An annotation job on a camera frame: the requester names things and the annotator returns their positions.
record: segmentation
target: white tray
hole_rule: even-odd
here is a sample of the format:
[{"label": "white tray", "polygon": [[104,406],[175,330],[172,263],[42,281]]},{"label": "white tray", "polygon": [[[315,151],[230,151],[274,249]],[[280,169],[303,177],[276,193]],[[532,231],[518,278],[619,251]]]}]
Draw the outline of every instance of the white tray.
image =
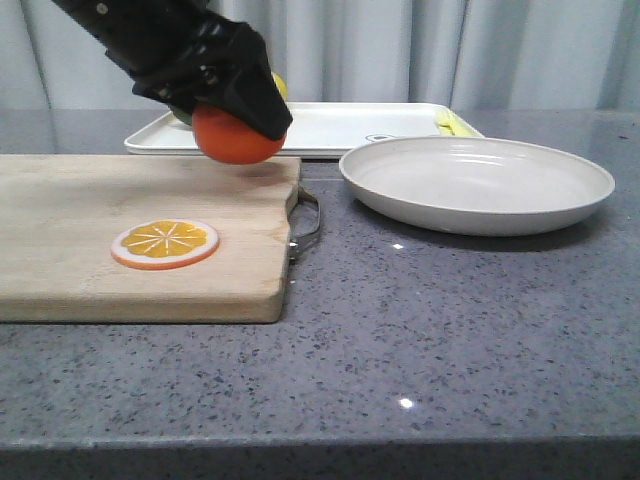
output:
[{"label": "white tray", "polygon": [[[278,155],[340,158],[349,150],[393,137],[482,135],[447,107],[430,103],[289,102],[293,124]],[[443,124],[449,118],[453,127]],[[138,154],[199,155],[191,127],[171,112],[146,125],[124,142]]]}]

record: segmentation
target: red tomato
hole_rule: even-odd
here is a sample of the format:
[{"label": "red tomato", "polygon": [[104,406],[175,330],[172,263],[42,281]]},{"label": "red tomato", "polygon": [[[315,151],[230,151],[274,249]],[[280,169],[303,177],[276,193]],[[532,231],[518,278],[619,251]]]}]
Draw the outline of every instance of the red tomato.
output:
[{"label": "red tomato", "polygon": [[275,155],[286,135],[270,140],[242,120],[207,103],[199,103],[192,115],[193,134],[198,148],[224,163],[258,163]]}]

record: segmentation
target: orange slice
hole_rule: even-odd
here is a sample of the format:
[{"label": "orange slice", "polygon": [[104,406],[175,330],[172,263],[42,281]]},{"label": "orange slice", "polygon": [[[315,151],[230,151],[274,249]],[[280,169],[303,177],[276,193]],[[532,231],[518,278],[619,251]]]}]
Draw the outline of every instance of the orange slice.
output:
[{"label": "orange slice", "polygon": [[218,232],[195,220],[157,220],[122,232],[111,244],[111,256],[127,267],[168,270],[185,267],[211,255]]}]

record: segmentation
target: curtain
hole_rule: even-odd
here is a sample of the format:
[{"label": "curtain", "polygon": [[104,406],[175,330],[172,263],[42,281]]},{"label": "curtain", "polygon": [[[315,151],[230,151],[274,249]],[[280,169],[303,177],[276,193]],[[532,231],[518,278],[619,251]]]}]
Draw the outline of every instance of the curtain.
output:
[{"label": "curtain", "polygon": [[[292,101],[639,109],[638,0],[212,0]],[[162,108],[50,1],[0,0],[0,107]]]}]

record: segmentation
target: wooden cutting board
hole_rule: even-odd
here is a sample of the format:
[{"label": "wooden cutting board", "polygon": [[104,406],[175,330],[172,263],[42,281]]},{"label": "wooden cutting board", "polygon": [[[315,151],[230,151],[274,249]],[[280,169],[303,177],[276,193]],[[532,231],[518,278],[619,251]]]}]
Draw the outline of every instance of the wooden cutting board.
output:
[{"label": "wooden cutting board", "polygon": [[[274,322],[299,174],[291,157],[0,155],[0,321]],[[208,223],[218,250],[163,271],[111,258],[119,233],[163,218]]]}]

